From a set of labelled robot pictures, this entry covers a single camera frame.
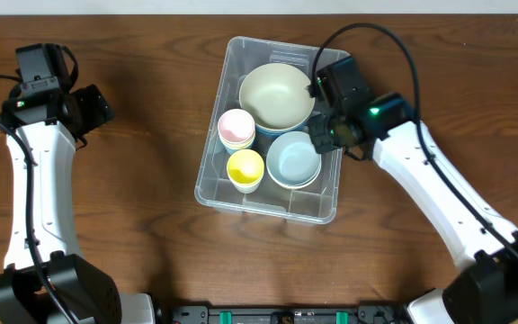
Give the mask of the light grey bowl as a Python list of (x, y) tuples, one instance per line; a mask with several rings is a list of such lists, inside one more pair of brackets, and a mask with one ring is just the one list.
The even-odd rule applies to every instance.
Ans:
[(302, 131), (282, 134), (269, 147), (266, 157), (269, 175), (286, 185), (299, 185), (317, 176), (322, 157), (309, 135)]

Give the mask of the cream beige bowl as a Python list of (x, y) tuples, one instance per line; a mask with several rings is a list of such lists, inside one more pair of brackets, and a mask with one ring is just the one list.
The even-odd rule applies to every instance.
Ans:
[(298, 68), (269, 63), (252, 70), (239, 89), (239, 103), (251, 113), (255, 124), (287, 129), (307, 119), (315, 106), (309, 95), (308, 76)]

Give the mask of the yellow cup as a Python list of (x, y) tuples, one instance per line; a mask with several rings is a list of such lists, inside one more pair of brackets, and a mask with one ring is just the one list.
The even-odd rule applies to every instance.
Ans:
[(238, 150), (228, 159), (227, 173), (234, 183), (253, 185), (264, 175), (263, 158), (251, 149)]
[(250, 149), (253, 146), (253, 143), (255, 141), (255, 136), (249, 138), (248, 140), (246, 140), (242, 143), (234, 143), (234, 142), (224, 139), (223, 137), (219, 137), (219, 139), (223, 145), (227, 144), (232, 147), (240, 147), (240, 149)]

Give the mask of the pink cup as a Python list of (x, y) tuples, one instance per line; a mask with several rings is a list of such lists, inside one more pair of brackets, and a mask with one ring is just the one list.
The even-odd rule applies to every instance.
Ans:
[(219, 135), (231, 143), (242, 143), (255, 133), (253, 116), (243, 109), (231, 109), (224, 112), (218, 122)]

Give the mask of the white bowl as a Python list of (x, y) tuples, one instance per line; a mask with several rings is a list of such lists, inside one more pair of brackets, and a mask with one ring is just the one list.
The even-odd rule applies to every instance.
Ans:
[(279, 180), (275, 179), (274, 177), (272, 177), (270, 175), (270, 178), (277, 184), (279, 185), (280, 187), (284, 188), (284, 189), (289, 189), (289, 190), (299, 190), (301, 188), (304, 188), (308, 185), (311, 185), (313, 182), (315, 182), (315, 180), (317, 179), (318, 175), (314, 175), (312, 176), (311, 178), (309, 178), (308, 181), (304, 182), (304, 183), (301, 183), (301, 184), (284, 184), (283, 182), (280, 182)]

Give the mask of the light blue cup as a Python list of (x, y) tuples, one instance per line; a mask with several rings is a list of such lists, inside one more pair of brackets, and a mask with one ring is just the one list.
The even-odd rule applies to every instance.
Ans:
[(239, 151), (240, 150), (240, 147), (232, 147), (232, 146), (229, 146), (227, 144), (224, 144), (223, 145), (224, 149), (226, 150), (226, 152), (229, 154), (229, 155), (232, 155), (234, 154), (235, 152)]

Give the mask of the cream white cup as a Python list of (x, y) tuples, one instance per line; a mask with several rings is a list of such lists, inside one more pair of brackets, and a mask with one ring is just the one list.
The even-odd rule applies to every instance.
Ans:
[(249, 184), (243, 184), (239, 183), (238, 181), (231, 179), (231, 183), (235, 186), (235, 188), (242, 194), (251, 194), (254, 191), (257, 190), (259, 184), (261, 183), (262, 179), (259, 178), (256, 181), (253, 181)]

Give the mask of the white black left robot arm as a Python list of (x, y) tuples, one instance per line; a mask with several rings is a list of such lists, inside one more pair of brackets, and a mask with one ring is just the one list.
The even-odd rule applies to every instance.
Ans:
[(120, 292), (79, 247), (72, 200), (76, 144), (114, 117), (96, 85), (18, 86), (2, 105), (13, 167), (13, 226), (0, 274), (3, 323), (158, 323), (151, 296)]

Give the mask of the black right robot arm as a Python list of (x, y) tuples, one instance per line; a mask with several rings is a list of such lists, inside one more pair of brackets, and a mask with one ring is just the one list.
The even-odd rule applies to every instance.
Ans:
[(308, 120), (320, 153), (360, 147), (392, 176), (432, 223), (458, 277), (411, 301), (411, 323), (518, 320), (518, 229), (472, 188), (434, 143), (400, 94), (344, 98)]

